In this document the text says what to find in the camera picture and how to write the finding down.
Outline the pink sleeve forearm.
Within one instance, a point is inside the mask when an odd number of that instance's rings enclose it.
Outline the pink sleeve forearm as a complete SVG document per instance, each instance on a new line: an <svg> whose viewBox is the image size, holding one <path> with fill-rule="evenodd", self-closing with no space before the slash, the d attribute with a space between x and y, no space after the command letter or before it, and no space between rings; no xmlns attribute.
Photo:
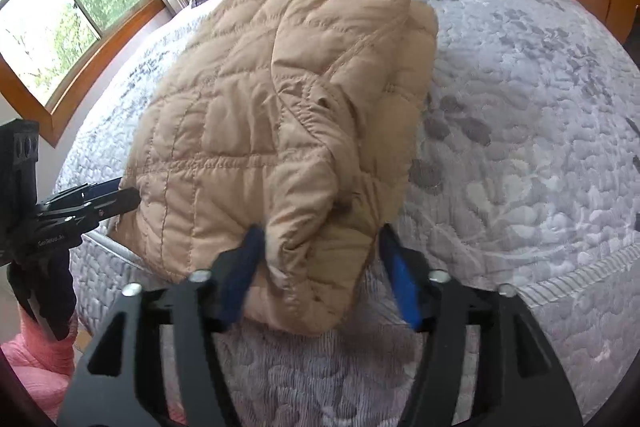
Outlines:
<svg viewBox="0 0 640 427"><path fill-rule="evenodd" d="M70 331L64 339L49 340L26 311L18 307L18 312L20 332L2 343L1 349L38 407L51 421L56 421L75 369L77 314L70 318Z"/></svg>

